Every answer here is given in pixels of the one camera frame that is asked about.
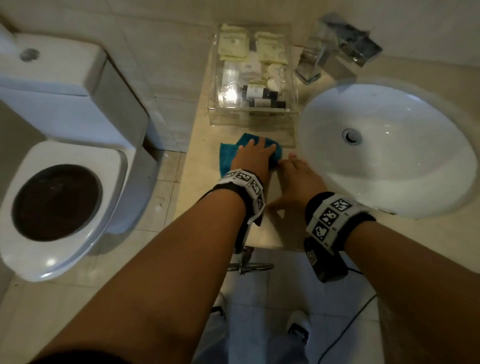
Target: jeans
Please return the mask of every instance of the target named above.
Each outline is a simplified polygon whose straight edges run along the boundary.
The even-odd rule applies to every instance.
[[[267,364],[308,364],[305,346],[295,335],[271,338],[267,344]],[[228,325],[224,316],[211,314],[192,364],[228,363]]]

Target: person's left hand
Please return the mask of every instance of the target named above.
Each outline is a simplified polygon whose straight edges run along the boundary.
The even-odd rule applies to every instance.
[[[255,173],[265,186],[268,183],[268,159],[275,153],[275,150],[275,144],[265,148],[265,138],[263,137],[260,137],[257,145],[253,139],[250,139],[246,146],[239,147],[230,169],[249,170]]]

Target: acrylic tray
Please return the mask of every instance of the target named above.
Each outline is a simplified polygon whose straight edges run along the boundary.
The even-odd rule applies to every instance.
[[[245,59],[237,59],[230,56],[219,55],[219,43],[223,42],[221,49],[225,44],[225,34],[221,35],[220,32],[222,24],[219,23],[215,29],[213,36],[212,46],[212,80],[210,84],[209,102],[208,102],[208,115],[210,123],[212,125],[235,125],[241,127],[249,127],[252,130],[260,129],[263,131],[278,130],[278,129],[292,129],[294,121],[298,116],[298,96],[297,89],[293,78],[293,69],[290,54],[290,26],[289,25],[262,25],[262,24],[239,24],[239,23],[226,23],[228,26],[238,26],[244,28],[248,34],[248,61]],[[257,32],[268,32],[270,34],[279,36],[275,38],[275,42],[278,41],[285,50],[285,57],[287,64],[274,63],[278,66],[270,68],[270,71],[278,70],[280,72],[271,76],[273,73],[269,73],[268,66],[271,63],[261,61],[261,80],[258,77],[258,72],[255,73],[255,77],[252,78],[252,73],[244,72],[246,69],[245,63],[249,63],[252,58],[265,59],[266,52],[264,47],[259,44],[258,38],[255,34]],[[235,30],[233,31],[232,38],[235,37]],[[255,66],[256,62],[252,63],[254,71],[257,70]],[[274,78],[275,87],[269,88],[267,82],[270,78]],[[249,99],[245,98],[245,86],[257,87],[257,93],[254,98],[250,93]],[[261,96],[261,88],[266,88],[264,96]],[[277,96],[272,96],[272,89],[276,89]]]

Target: floor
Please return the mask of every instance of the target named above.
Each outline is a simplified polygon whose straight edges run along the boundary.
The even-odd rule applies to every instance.
[[[126,262],[173,217],[185,153],[153,151],[159,172],[152,198],[134,230],[107,235],[95,251],[62,276],[29,283],[15,277],[0,305],[0,363],[31,359]],[[351,267],[354,264],[344,256]],[[374,295],[365,277],[350,273],[323,285],[303,253],[257,249],[252,262],[270,262],[268,272],[227,274],[222,292],[228,302],[230,363],[265,363],[269,337],[281,333],[289,314],[310,313],[311,363],[332,343],[364,303]],[[377,302],[374,300],[322,363],[383,363]]]

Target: white oval sink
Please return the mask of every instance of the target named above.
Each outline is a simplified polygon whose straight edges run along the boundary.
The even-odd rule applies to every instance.
[[[477,157],[453,122],[390,87],[323,92],[304,108],[298,137],[308,163],[333,189],[408,218],[458,208],[477,176]]]

